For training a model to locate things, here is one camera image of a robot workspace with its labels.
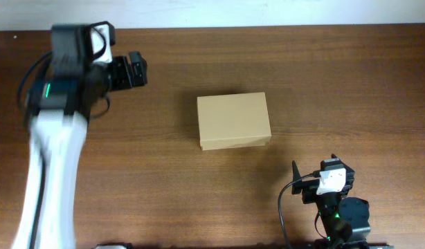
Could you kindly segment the brown cardboard box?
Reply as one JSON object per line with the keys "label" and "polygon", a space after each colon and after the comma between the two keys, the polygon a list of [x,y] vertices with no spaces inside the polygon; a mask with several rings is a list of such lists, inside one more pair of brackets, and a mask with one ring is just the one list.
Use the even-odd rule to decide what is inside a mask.
{"label": "brown cardboard box", "polygon": [[265,146],[271,140],[264,92],[201,96],[197,113],[203,151]]}

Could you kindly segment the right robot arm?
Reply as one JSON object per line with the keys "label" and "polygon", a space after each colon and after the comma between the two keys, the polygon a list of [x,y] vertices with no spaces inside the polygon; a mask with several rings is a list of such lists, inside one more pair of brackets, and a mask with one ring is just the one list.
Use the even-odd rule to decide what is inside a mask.
{"label": "right robot arm", "polygon": [[322,221],[325,234],[315,240],[315,248],[368,248],[371,232],[369,203],[349,197],[355,171],[335,154],[320,162],[320,169],[302,176],[292,162],[292,194],[301,194],[304,204],[315,204],[316,219]]}

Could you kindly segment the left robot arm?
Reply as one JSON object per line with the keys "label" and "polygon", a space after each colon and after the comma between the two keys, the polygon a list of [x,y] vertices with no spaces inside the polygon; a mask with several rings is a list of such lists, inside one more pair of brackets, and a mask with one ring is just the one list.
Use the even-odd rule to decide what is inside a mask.
{"label": "left robot arm", "polygon": [[55,24],[51,50],[28,70],[28,90],[17,104],[29,135],[24,205],[13,248],[74,248],[75,186],[92,107],[112,91],[147,84],[147,62],[138,51],[113,56],[114,26]]}

